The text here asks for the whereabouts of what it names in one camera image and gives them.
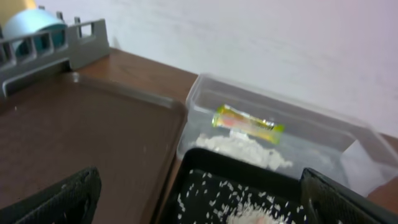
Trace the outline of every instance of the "yellow object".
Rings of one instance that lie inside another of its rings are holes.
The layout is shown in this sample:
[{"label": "yellow object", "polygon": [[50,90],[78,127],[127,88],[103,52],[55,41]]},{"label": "yellow object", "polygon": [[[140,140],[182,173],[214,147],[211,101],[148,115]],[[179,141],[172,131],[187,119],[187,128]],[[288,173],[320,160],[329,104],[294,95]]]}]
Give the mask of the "yellow object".
[{"label": "yellow object", "polygon": [[228,105],[223,105],[217,110],[213,117],[213,126],[237,129],[252,136],[263,138],[274,144],[279,143],[285,127],[281,124],[275,124],[272,121],[266,121],[238,111]]},{"label": "yellow object", "polygon": [[34,0],[0,0],[0,25],[4,27],[6,22],[18,12],[26,9],[35,9]]}]

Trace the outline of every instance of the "wooden table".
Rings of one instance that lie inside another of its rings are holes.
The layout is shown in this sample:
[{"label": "wooden table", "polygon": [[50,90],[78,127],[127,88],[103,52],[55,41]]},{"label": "wooden table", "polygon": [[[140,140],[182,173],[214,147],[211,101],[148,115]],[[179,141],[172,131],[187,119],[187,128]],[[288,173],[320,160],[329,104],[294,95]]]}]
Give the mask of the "wooden table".
[{"label": "wooden table", "polygon": [[[146,58],[113,49],[109,57],[79,69],[78,72],[89,77],[102,78],[120,82],[153,93],[175,98],[185,102],[188,92],[197,75],[170,67]],[[398,149],[398,139],[383,135],[385,139]],[[172,174],[167,184],[170,190],[177,174],[180,161],[174,159]],[[398,213],[398,178],[375,190],[369,197],[395,213]]]}]

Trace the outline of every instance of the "yellow wrapper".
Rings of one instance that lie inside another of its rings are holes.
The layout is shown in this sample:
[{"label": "yellow wrapper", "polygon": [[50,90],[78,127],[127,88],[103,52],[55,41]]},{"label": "yellow wrapper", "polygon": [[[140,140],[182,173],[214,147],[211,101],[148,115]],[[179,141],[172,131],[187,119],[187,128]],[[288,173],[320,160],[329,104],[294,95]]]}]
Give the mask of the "yellow wrapper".
[{"label": "yellow wrapper", "polygon": [[238,129],[252,136],[263,138],[273,144],[278,144],[285,127],[281,124],[259,119],[238,111],[228,105],[223,105],[213,117],[213,126]]}]

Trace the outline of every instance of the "transparent plastic box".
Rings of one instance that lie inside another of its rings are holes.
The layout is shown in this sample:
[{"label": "transparent plastic box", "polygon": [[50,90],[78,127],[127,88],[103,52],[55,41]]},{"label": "transparent plastic box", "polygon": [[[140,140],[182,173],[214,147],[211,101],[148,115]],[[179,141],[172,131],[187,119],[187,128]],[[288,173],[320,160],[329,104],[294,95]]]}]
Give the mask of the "transparent plastic box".
[{"label": "transparent plastic box", "polygon": [[[398,174],[398,154],[366,123],[207,74],[198,77],[187,97],[188,118],[178,145],[178,158],[194,147],[218,151],[219,147],[210,140],[206,141],[211,146],[204,146],[203,139],[230,138],[230,129],[213,127],[211,122],[224,104],[285,126],[279,144],[248,136],[251,142],[292,162],[292,166],[274,167],[276,172],[299,179],[303,168],[311,167],[363,196]],[[251,150],[245,144],[241,147]],[[272,163],[253,163],[255,155],[220,153],[266,169]]]}]

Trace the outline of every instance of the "dark brown tray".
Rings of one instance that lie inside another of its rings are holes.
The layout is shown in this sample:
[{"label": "dark brown tray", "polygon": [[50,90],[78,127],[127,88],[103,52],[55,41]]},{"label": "dark brown tray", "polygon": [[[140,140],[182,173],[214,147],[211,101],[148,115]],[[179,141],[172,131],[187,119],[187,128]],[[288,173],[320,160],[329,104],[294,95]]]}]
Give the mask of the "dark brown tray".
[{"label": "dark brown tray", "polygon": [[96,166],[93,223],[149,223],[184,119],[177,101],[77,73],[28,87],[0,106],[0,208]]}]

